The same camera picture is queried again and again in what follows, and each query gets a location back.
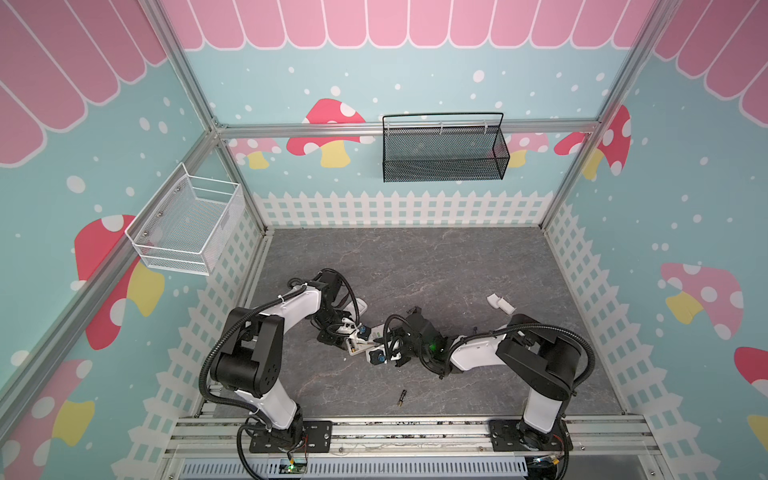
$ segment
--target metal wire basket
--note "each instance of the metal wire basket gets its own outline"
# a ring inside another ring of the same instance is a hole
[[[245,210],[242,187],[179,164],[163,189],[125,234],[149,268],[210,275]]]
[[[430,116],[439,124],[413,121]],[[384,115],[384,181],[503,179],[509,163],[503,119],[497,112]]]

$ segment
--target yellow mushroom stem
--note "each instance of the yellow mushroom stem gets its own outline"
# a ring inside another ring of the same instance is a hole
[[[263,170],[270,166],[270,162],[266,161],[263,153],[255,151],[248,155],[248,166],[253,170]]]
[[[517,168],[525,165],[525,150],[518,150],[509,154],[509,163],[507,167]]]
[[[592,152],[592,155],[589,156],[587,164],[584,165],[584,169],[581,171],[581,174],[584,175],[584,178],[587,180],[594,180],[598,176],[598,167],[600,166],[600,161],[604,158],[605,155],[603,155],[603,152],[595,149],[595,151]]]
[[[344,140],[328,142],[320,147],[323,151],[323,158],[320,159],[320,166],[325,168],[342,168],[349,165],[349,155],[344,150]]]

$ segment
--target black bracket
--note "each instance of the black bracket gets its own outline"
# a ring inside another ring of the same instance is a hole
[[[518,422],[520,420],[491,420],[488,422],[488,427],[491,430],[491,444],[493,445],[494,452],[531,452],[522,443],[522,434],[518,430]],[[550,435],[552,440],[550,442],[551,450],[560,450],[560,442],[554,437],[557,435],[563,442],[565,442],[565,448],[569,451],[573,449],[568,431],[563,432],[560,428],[560,422],[555,422],[552,427]]]
[[[309,438],[306,443],[307,453],[328,453],[331,447],[333,422],[304,422],[303,434]],[[283,453],[274,444],[272,435],[266,430],[258,430],[253,434],[248,450],[251,453]],[[293,454],[300,456],[304,447]]]

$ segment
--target pink mushroom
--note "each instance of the pink mushroom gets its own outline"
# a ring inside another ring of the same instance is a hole
[[[768,352],[742,346],[733,354],[733,363],[750,385],[768,396]]]
[[[585,134],[575,132],[568,135],[554,146],[554,152],[558,155],[570,155],[576,153],[584,143]],[[632,123],[629,110],[621,105],[616,117],[611,122],[608,130],[603,134],[597,149],[592,152],[581,174],[588,180],[598,177],[598,166],[605,158],[613,175],[618,175],[627,164],[629,147],[632,142]]]
[[[661,277],[666,284],[682,290],[667,298],[667,306],[675,317],[686,325],[705,311],[710,316],[715,333],[724,340],[732,337],[741,325],[744,300],[736,277],[727,270],[707,266],[665,263]]]
[[[302,121],[304,124],[361,124],[365,119],[354,108],[332,98],[318,100]],[[344,150],[344,141],[371,144],[373,137],[318,137],[291,138],[288,151],[294,155],[310,154],[318,148],[323,151],[320,165],[326,168],[341,168],[349,165],[349,155]]]
[[[134,219],[131,215],[113,215],[91,222],[74,239],[74,259],[79,280],[72,283],[80,288],[96,271],[104,258],[123,236],[123,229]],[[165,277],[150,271],[137,258],[128,267],[117,286],[85,328],[88,344],[94,350],[110,346],[120,333],[126,300],[136,303],[144,316],[149,316],[163,294]]]
[[[507,148],[509,149],[510,168],[522,167],[525,165],[525,152],[536,151],[544,153],[549,150],[549,139],[546,134],[511,134],[507,138]]]
[[[63,362],[2,446],[5,480],[38,480],[48,463],[51,439],[80,442],[96,408],[67,398],[91,371],[91,360]]]
[[[248,166],[254,170],[262,170],[270,166],[263,152],[271,154],[282,152],[273,138],[233,138],[228,145],[239,165],[245,165],[247,158]]]

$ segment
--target white polka dot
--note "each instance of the white polka dot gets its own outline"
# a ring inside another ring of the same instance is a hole
[[[91,360],[83,360],[80,362],[80,365],[76,369],[74,369],[74,374],[78,376],[79,379],[84,379],[86,376],[88,376],[88,373],[93,368],[94,363]]]
[[[603,135],[603,145],[607,147],[612,141],[614,141],[614,131],[609,128]]]
[[[715,333],[723,340],[728,340],[731,336],[730,328],[723,325],[722,323],[715,325]]]
[[[110,215],[101,219],[101,225],[111,232],[118,232],[124,225],[122,215]]]
[[[48,413],[53,412],[53,408],[55,406],[56,406],[56,401],[53,400],[53,397],[45,396],[39,399],[37,402],[35,402],[35,404],[32,406],[30,413],[36,419],[42,419]]]
[[[705,286],[701,289],[701,299],[705,302],[712,303],[717,300],[717,290],[711,286]]]
[[[683,282],[681,282],[680,279],[677,278],[676,276],[673,276],[672,278],[667,280],[667,283],[669,283],[671,286],[675,287],[678,290],[683,289]]]
[[[67,177],[67,188],[76,194],[85,192],[85,181],[77,175]]]
[[[16,460],[16,457],[18,457],[18,454],[21,450],[22,444],[16,442],[15,440],[8,440],[6,443],[4,443],[2,449],[0,449],[0,452],[2,452],[3,466],[8,468],[8,466],[13,463],[14,460]]]
[[[696,275],[701,271],[701,267],[698,265],[688,265],[683,263],[683,271],[688,275]]]
[[[14,352],[14,354],[11,355],[11,365],[13,366],[21,365],[27,359],[27,356],[29,356],[29,352],[26,350],[19,350],[17,352]]]
[[[744,308],[744,295],[740,291],[731,293],[730,304],[736,308]]]
[[[109,320],[117,326],[123,325],[126,302],[125,298],[121,298],[117,302],[112,303],[112,308],[109,309]]]

